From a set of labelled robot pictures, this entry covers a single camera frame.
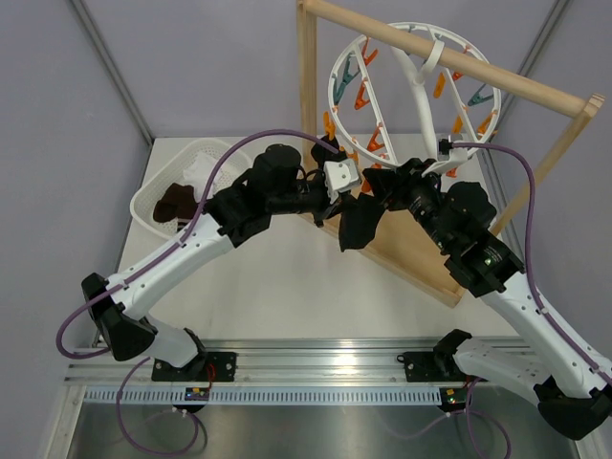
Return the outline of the black sock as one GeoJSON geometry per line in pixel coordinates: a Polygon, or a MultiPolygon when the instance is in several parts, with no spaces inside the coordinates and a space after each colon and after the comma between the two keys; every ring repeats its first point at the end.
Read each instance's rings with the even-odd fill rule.
{"type": "Polygon", "coordinates": [[[340,207],[340,250],[364,249],[376,236],[384,206],[374,196],[361,193],[357,198],[349,195],[340,207]]]}
{"type": "Polygon", "coordinates": [[[326,162],[341,162],[347,159],[346,153],[339,148],[340,145],[337,137],[330,140],[329,136],[325,135],[320,138],[320,142],[316,142],[311,148],[311,156],[317,163],[317,167],[322,169],[326,162]],[[324,143],[334,148],[334,151],[324,147],[324,143]]]}

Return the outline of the white round clip hanger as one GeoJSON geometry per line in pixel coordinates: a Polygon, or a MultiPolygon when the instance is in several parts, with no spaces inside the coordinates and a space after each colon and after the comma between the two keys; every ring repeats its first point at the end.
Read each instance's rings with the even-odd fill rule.
{"type": "MultiPolygon", "coordinates": [[[[493,87],[488,95],[482,91],[488,86],[481,84],[479,89],[468,100],[462,99],[456,82],[464,76],[462,72],[443,68],[441,55],[452,45],[461,48],[461,53],[474,57],[486,63],[485,55],[463,36],[427,23],[398,22],[394,28],[408,32],[423,32],[434,41],[433,51],[423,59],[421,65],[416,65],[411,53],[392,48],[391,52],[401,67],[407,88],[413,100],[412,112],[419,121],[420,133],[426,156],[435,161],[438,154],[438,137],[435,131],[434,118],[430,101],[439,98],[448,90],[450,100],[456,112],[450,136],[460,142],[471,142],[469,149],[473,155],[482,148],[494,134],[502,108],[501,91],[493,87]]],[[[352,145],[355,155],[362,155],[375,162],[378,166],[397,167],[401,164],[397,156],[388,126],[383,118],[383,112],[378,103],[375,87],[368,71],[369,64],[376,58],[378,52],[367,51],[370,38],[361,35],[354,39],[337,58],[332,67],[328,82],[329,110],[323,114],[325,133],[332,136],[343,136],[352,145]],[[353,109],[359,111],[368,106],[372,109],[375,119],[374,131],[368,144],[361,144],[349,134],[339,118],[346,88],[353,81],[359,83],[353,109]]]]}

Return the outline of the brown sock with stripes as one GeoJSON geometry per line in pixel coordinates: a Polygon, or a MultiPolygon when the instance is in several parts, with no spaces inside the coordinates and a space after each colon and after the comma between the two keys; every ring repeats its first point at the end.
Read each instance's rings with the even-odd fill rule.
{"type": "Polygon", "coordinates": [[[176,231],[182,230],[196,213],[194,187],[172,184],[153,209],[153,220],[160,224],[176,221],[176,231]]]}

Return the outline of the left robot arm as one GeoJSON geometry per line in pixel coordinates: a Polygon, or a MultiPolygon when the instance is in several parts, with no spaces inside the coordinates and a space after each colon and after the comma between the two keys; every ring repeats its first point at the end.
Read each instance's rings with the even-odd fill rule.
{"type": "Polygon", "coordinates": [[[361,182],[355,162],[343,154],[306,174],[300,163],[289,145],[269,146],[231,186],[207,199],[192,223],[145,259],[122,273],[107,278],[92,273],[82,281],[90,316],[116,361],[155,358],[187,381],[205,373],[206,350],[195,334],[149,311],[199,268],[267,230],[273,216],[310,213],[322,224],[361,182]]]}

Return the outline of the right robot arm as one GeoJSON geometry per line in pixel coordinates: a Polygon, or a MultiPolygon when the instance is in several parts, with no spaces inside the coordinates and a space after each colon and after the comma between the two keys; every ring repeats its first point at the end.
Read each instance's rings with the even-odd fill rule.
{"type": "Polygon", "coordinates": [[[539,358],[496,351],[455,329],[433,348],[436,372],[495,383],[533,404],[558,433],[581,440],[611,415],[611,361],[598,354],[531,287],[523,262],[489,230],[496,210],[477,182],[441,189],[438,174],[412,159],[363,175],[380,208],[408,211],[446,257],[450,276],[501,315],[539,358]]]}

